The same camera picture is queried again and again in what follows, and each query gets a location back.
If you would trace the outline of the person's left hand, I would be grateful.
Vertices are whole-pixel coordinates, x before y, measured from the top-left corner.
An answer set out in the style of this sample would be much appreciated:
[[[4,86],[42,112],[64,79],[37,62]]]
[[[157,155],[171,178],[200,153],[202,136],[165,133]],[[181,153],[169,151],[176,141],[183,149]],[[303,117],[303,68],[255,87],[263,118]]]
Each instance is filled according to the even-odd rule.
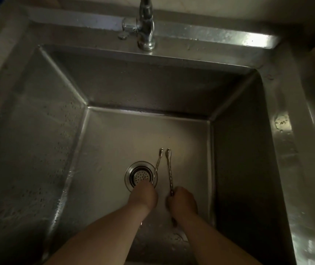
[[[147,212],[151,212],[156,208],[158,203],[158,193],[153,184],[144,179],[133,188],[129,195],[128,204],[139,205],[145,208]]]

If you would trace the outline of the person's right hand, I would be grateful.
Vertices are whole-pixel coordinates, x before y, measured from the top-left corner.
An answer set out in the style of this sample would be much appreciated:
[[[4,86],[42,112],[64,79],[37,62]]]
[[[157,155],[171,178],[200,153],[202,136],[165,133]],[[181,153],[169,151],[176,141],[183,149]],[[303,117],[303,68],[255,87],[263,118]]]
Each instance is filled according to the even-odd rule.
[[[172,217],[180,221],[184,217],[198,214],[198,207],[193,194],[186,188],[177,186],[173,195],[173,211]]]

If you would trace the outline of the twisted-handle metal utensil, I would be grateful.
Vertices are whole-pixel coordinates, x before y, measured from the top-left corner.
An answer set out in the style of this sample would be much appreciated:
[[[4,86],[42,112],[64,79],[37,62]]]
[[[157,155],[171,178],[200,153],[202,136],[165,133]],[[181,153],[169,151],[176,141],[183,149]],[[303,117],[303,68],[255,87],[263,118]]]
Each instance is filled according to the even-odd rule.
[[[172,197],[174,195],[174,185],[173,185],[173,176],[172,176],[172,150],[170,148],[166,149],[165,157],[167,159],[167,167],[168,167],[168,174],[169,174],[169,186],[170,186],[169,197]],[[173,227],[177,227],[176,220],[173,217],[171,217],[171,220],[172,220]]]

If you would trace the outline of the slim metal utensil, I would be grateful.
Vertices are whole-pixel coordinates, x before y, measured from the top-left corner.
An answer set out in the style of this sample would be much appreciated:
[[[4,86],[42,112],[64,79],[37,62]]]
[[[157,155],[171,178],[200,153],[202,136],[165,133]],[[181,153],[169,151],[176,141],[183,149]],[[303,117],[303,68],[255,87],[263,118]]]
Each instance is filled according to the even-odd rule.
[[[160,165],[160,161],[161,161],[163,152],[164,152],[164,148],[160,148],[159,149],[159,154],[158,154],[158,160],[157,160],[156,166],[155,166],[155,172],[154,172],[154,175],[153,175],[153,178],[152,178],[152,181],[151,181],[152,184],[154,184],[154,182],[155,182],[155,178],[156,178],[156,175],[158,173],[158,167]]]

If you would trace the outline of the person's left forearm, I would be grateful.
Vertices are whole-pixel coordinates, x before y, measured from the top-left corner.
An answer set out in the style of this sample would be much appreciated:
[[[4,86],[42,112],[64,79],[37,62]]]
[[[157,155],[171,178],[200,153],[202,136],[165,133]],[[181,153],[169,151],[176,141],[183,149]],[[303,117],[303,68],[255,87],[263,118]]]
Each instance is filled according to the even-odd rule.
[[[153,208],[128,202],[69,239],[44,265],[124,265],[142,221]]]

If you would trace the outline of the person's right forearm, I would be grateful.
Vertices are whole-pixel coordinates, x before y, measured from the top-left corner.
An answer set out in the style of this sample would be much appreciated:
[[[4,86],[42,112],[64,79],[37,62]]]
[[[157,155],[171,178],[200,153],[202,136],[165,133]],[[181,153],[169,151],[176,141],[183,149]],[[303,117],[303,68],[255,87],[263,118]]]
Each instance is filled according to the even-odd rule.
[[[194,212],[175,214],[198,265],[262,265]]]

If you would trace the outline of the round metal drain strainer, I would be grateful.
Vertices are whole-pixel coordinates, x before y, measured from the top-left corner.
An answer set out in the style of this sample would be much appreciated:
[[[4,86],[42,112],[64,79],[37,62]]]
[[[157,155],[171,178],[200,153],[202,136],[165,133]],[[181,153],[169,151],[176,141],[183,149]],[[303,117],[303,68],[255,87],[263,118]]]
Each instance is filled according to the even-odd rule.
[[[155,167],[146,161],[131,164],[125,172],[124,181],[129,192],[142,180],[148,180],[154,188],[158,182],[158,173]]]

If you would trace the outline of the stainless steel sink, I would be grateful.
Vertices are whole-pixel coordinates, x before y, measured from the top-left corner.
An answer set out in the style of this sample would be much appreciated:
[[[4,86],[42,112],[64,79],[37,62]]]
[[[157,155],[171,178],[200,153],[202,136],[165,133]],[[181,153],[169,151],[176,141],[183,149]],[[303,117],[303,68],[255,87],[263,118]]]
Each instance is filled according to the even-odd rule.
[[[156,21],[157,46],[116,15],[0,7],[0,264],[42,265],[127,200],[124,176],[172,150],[173,185],[264,264],[315,265],[315,69],[301,36]],[[165,207],[128,264],[196,264]]]

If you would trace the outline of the chrome faucet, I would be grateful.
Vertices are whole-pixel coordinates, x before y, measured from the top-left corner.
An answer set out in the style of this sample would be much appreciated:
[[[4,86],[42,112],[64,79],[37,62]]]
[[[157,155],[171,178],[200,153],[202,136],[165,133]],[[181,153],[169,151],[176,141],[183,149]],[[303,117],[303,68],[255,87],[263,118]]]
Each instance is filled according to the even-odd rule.
[[[122,31],[118,34],[120,40],[126,40],[129,35],[137,36],[138,47],[146,52],[155,48],[153,6],[151,0],[141,0],[139,18],[124,18]]]

